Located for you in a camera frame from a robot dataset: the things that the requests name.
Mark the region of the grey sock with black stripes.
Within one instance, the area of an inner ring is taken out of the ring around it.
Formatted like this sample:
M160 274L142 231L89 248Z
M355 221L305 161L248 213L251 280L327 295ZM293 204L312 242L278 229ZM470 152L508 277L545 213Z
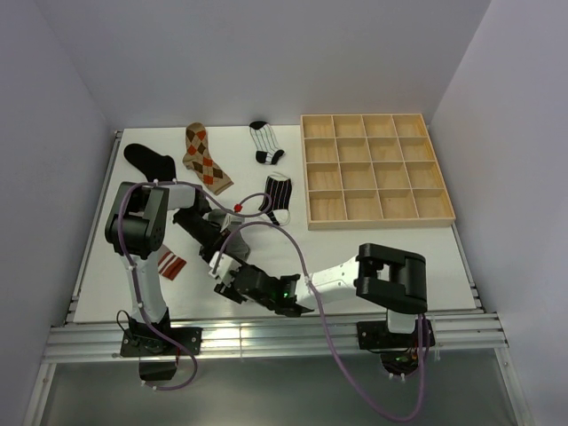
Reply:
M216 225L219 228L219 230L221 231L221 233L225 233L225 234L233 233L238 227L234 228L233 230L226 229L226 228L223 227L223 222L224 222L226 214L227 213L225 213L221 209L213 209L208 214L208 221L211 224ZM237 232L232 237L232 239L227 244L227 247L225 249L225 253L228 256L232 256L233 258L241 260L243 262L248 261L249 255L250 255L250 247L249 247L248 243L243 239L241 232Z

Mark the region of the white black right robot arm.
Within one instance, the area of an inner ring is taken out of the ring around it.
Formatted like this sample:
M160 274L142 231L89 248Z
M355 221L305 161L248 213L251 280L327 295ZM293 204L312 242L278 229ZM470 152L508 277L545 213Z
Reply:
M322 305L355 298L387 312L386 340L404 345L428 310L426 260L413 252L373 243L349 260L318 272L268 275L259 267L217 252L209 262L215 292L234 302L254 302L277 315L296 318Z

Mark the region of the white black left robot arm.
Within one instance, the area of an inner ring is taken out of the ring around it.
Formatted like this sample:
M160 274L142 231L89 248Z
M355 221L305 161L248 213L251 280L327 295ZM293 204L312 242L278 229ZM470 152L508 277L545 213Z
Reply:
M130 330L141 335L141 344L153 354L163 354L173 343L170 313L162 296L158 263L168 223L174 210L180 225L196 240L200 256L210 261L229 232L205 217L212 211L207 194L195 184L175 181L119 185L105 226L128 273L132 313Z

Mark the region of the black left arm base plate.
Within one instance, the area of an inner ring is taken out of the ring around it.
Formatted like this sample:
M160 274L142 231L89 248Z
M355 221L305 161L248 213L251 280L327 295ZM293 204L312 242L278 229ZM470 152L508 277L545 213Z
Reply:
M201 351L201 327L174 327L167 335L170 340L186 347L194 356ZM123 358L185 355L175 344L150 332L137 335L128 330L122 338L120 356Z

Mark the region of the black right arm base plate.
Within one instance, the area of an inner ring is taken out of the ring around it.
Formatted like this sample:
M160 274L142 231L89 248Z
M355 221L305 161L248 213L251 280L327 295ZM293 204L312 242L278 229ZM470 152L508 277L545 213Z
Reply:
M386 320L356 323L359 348L363 351L403 351L418 344L418 320L411 334L393 333Z

